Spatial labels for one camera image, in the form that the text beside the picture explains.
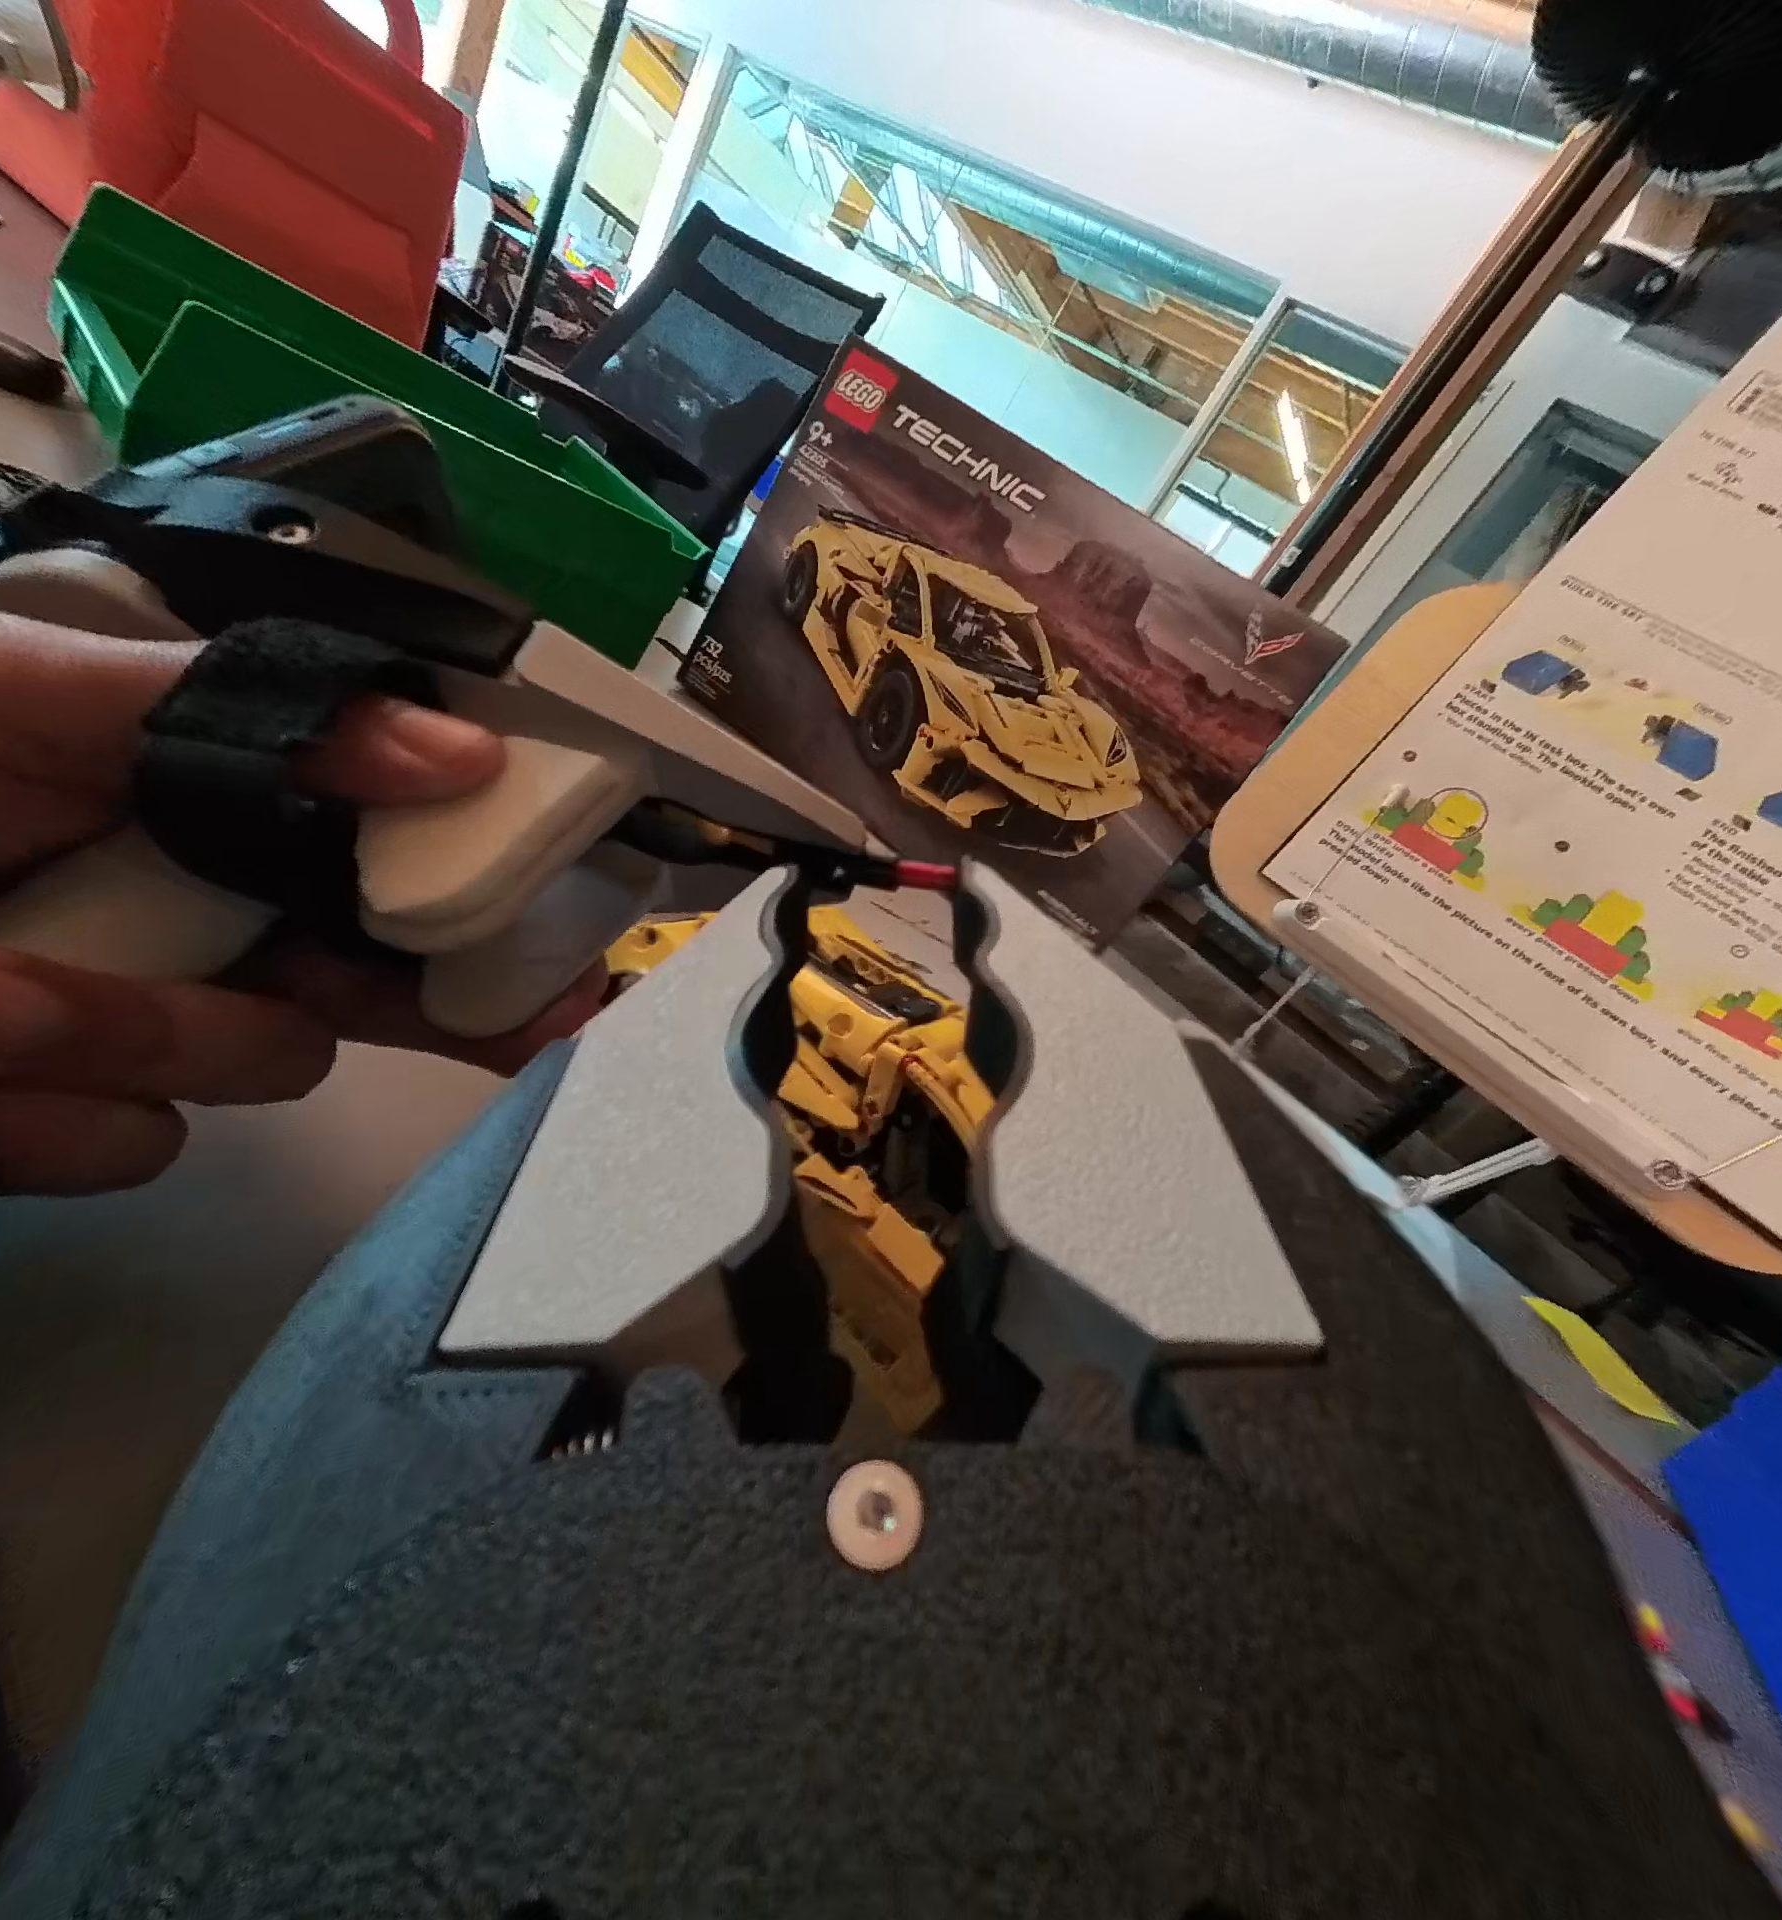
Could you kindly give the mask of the cluster of red black bricks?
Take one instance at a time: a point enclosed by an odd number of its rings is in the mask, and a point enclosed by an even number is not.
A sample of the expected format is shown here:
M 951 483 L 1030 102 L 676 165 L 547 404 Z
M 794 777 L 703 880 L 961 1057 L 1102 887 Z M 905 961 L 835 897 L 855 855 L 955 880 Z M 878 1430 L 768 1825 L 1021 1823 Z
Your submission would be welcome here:
M 1710 1749 L 1719 1756 L 1726 1756 L 1736 1743 L 1736 1732 L 1677 1663 L 1663 1615 L 1652 1604 L 1641 1601 L 1632 1612 L 1632 1622 L 1652 1679 L 1671 1709 L 1671 1714 L 1689 1732 L 1694 1747 L 1701 1753 Z M 1715 1766 L 1719 1769 L 1712 1780 L 1717 1782 L 1715 1794 L 1720 1815 L 1754 1859 L 1768 1859 L 1771 1846 L 1764 1823 L 1744 1806 L 1736 1792 L 1728 1788 L 1730 1774 L 1726 1772 L 1726 1761 L 1719 1759 Z

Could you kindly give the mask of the red plastic bin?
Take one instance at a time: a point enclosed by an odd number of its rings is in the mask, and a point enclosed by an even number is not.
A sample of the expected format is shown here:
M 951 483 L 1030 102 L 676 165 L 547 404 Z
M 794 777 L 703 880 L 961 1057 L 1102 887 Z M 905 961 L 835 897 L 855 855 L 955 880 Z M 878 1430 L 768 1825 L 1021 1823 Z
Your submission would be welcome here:
M 56 5 L 78 101 L 0 78 L 0 170 L 63 221 L 107 184 L 421 347 L 467 118 L 417 7 L 371 40 L 318 2 Z

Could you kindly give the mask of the printed instruction card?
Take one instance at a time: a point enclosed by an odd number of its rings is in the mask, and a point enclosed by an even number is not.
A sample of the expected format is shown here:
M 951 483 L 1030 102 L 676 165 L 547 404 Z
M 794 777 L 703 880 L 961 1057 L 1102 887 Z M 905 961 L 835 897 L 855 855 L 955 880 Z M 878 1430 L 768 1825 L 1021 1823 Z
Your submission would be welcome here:
M 1782 1133 L 1782 317 L 1269 876 L 1671 1160 Z M 1782 1144 L 1707 1190 L 1782 1244 Z

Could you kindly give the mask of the yellow toy brick car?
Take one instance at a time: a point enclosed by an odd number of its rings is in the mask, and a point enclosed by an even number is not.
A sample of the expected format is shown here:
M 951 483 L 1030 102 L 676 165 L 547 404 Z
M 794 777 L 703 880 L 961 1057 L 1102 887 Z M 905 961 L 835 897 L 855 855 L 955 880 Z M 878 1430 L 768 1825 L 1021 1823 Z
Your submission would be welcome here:
M 797 1215 L 835 1355 L 889 1425 L 916 1436 L 945 1407 L 924 1314 L 963 1237 L 969 1162 L 996 1100 L 969 1064 L 959 1001 L 842 906 L 814 908 L 810 938 L 776 1095 Z

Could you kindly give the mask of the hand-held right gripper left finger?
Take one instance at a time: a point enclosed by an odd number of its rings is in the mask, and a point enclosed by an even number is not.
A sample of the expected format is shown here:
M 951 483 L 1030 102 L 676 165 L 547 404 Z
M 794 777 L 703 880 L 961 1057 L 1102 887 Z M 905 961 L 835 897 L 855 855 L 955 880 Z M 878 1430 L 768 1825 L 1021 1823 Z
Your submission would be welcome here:
M 778 1117 L 806 879 L 751 880 L 581 1033 L 438 1339 L 568 1364 L 617 1398 L 661 1367 L 751 1442 L 832 1438 L 828 1289 Z

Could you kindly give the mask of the black mesh office chair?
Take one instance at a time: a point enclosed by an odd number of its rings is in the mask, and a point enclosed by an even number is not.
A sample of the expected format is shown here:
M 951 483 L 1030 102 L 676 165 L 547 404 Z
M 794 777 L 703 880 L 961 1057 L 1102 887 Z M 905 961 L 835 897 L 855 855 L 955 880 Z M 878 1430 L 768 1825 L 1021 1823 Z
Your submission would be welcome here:
M 696 204 L 566 369 L 534 356 L 504 369 L 540 397 L 552 434 L 595 447 L 714 552 L 883 309 Z

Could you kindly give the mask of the green plastic bin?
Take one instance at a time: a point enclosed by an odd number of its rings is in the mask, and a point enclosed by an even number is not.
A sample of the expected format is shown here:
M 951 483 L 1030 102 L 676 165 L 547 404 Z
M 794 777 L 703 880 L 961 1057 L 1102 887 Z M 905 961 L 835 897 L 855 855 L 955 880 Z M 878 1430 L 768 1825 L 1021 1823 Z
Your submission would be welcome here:
M 591 446 L 94 184 L 50 322 L 119 465 L 225 443 L 635 666 L 704 544 Z

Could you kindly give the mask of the grey desk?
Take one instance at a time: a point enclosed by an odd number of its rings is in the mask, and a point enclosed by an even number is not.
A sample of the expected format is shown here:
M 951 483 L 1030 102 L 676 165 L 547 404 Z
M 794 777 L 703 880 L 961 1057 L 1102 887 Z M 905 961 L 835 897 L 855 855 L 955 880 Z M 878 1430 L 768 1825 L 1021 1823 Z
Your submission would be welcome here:
M 307 1283 L 282 1122 L 0 1193 L 0 1916 L 1782 1916 L 1486 1327 L 1193 1023 L 1315 1365 L 751 1442 L 438 1339 L 574 1041 Z

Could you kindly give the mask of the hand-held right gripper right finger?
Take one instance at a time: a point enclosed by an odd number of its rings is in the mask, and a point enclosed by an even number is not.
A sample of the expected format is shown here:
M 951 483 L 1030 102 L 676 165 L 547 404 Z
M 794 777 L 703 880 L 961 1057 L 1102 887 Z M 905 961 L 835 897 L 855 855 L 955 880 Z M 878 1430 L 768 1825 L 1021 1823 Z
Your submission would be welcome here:
M 969 1149 L 959 1386 L 1023 1410 L 1090 1373 L 1132 1414 L 1206 1369 L 1327 1340 L 1218 1112 L 1202 1047 L 991 867 L 959 871 Z

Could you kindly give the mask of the toy car set box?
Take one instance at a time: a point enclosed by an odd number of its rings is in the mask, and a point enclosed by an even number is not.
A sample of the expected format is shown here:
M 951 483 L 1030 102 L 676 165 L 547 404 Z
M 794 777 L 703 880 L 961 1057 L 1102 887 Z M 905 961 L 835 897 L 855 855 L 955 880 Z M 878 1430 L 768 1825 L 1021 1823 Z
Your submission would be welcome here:
M 900 855 L 1106 946 L 1346 642 L 847 338 L 679 683 Z

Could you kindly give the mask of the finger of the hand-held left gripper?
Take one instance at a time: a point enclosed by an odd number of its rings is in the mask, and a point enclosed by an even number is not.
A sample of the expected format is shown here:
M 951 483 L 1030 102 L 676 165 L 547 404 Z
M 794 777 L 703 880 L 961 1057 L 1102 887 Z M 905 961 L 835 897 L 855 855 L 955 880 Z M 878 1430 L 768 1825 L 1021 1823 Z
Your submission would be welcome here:
M 896 876 L 894 858 L 731 828 L 669 802 L 630 807 L 613 825 L 613 842 L 679 869 L 718 867 L 748 874 L 794 869 L 800 876 Z
M 642 799 L 794 845 L 891 856 L 891 847 L 856 812 L 704 709 L 552 624 L 536 624 L 504 674 L 444 666 L 438 683 L 446 706 L 479 726 L 642 761 Z

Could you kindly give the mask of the person's left hand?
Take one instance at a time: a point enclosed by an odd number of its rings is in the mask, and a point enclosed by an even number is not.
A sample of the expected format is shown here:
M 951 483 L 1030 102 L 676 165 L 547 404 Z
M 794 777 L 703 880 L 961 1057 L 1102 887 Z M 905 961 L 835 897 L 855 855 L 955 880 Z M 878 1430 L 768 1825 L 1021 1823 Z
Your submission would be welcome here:
M 0 896 L 127 814 L 141 721 L 190 645 L 0 614 Z M 602 964 L 536 1021 L 482 1041 L 430 1024 L 406 964 L 280 927 L 214 981 L 148 984 L 0 950 L 0 1193 L 89 1195 L 160 1176 L 193 1107 L 313 1092 L 340 1044 L 512 1076 L 610 998 Z

